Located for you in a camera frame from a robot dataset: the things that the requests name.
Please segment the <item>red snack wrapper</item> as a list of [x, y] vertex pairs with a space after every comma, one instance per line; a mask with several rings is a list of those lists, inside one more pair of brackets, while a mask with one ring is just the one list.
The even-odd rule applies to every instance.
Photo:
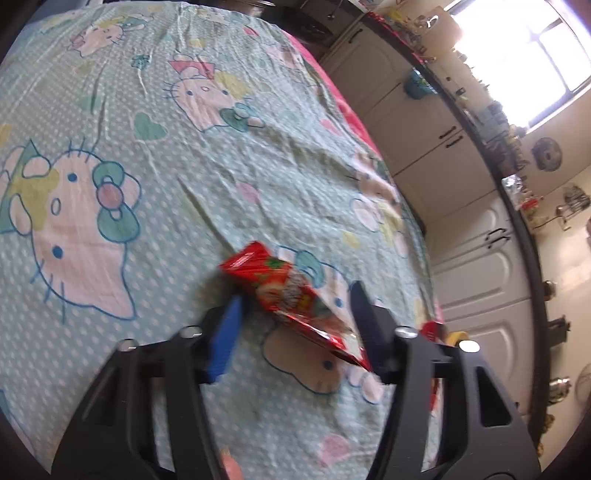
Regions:
[[287, 249], [276, 256], [253, 241], [221, 263], [221, 271], [297, 333], [349, 364], [370, 368], [349, 305], [349, 283], [339, 270], [309, 251]]

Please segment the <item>yellow rimmed trash bin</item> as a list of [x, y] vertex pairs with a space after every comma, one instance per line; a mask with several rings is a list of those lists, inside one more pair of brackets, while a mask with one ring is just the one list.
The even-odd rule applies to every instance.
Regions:
[[[450, 332], [447, 326], [441, 321], [430, 320], [423, 324], [421, 333], [430, 341], [439, 344], [457, 347], [461, 341], [469, 340], [470, 337], [466, 331]], [[438, 395], [442, 381], [434, 378], [431, 382], [430, 410], [434, 411], [438, 403]]]

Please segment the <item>white lower kitchen cabinets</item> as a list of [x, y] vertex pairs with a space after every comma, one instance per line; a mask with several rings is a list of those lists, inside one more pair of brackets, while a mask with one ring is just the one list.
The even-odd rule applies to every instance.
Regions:
[[414, 71], [363, 23], [349, 27], [322, 68], [374, 140], [426, 229], [436, 295], [452, 331], [465, 331], [522, 415], [532, 407], [531, 291], [515, 228], [477, 144], [443, 94], [420, 99]]

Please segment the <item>Hello Kitty patterned tablecloth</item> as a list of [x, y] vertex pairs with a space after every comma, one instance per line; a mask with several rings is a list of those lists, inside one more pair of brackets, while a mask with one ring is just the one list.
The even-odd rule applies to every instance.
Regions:
[[439, 316], [409, 206], [292, 35], [176, 2], [24, 26], [1, 65], [1, 407], [41, 465], [116, 342], [199, 320], [253, 241], [332, 311], [362, 281], [403, 325]]

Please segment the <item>teal hanging basket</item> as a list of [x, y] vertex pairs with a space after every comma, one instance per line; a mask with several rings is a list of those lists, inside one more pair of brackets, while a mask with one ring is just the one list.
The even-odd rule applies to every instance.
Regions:
[[438, 92], [431, 86], [431, 84], [421, 75], [421, 73], [413, 69], [403, 84], [405, 93], [413, 100], [421, 100], [431, 95], [437, 95]]

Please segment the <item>round wall plate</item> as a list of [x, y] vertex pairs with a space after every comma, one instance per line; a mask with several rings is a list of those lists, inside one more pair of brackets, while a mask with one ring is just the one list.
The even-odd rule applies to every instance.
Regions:
[[563, 160], [563, 152], [556, 140], [551, 137], [540, 138], [531, 149], [537, 168], [545, 172], [555, 172]]

